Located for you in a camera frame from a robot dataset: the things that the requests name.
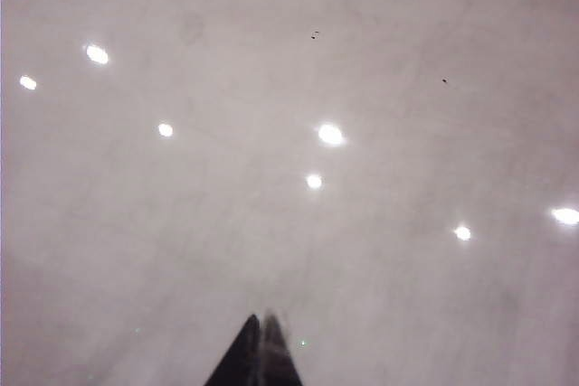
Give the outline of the grey padded right gripper right finger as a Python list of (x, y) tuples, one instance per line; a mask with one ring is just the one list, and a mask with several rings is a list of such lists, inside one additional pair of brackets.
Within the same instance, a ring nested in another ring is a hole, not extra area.
[(273, 313), (266, 314), (261, 329), (261, 385), (303, 385), (280, 322)]

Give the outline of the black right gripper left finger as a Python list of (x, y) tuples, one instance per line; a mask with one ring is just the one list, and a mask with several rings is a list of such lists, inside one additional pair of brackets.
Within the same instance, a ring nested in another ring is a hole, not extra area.
[(250, 315), (204, 386), (256, 385), (260, 321)]

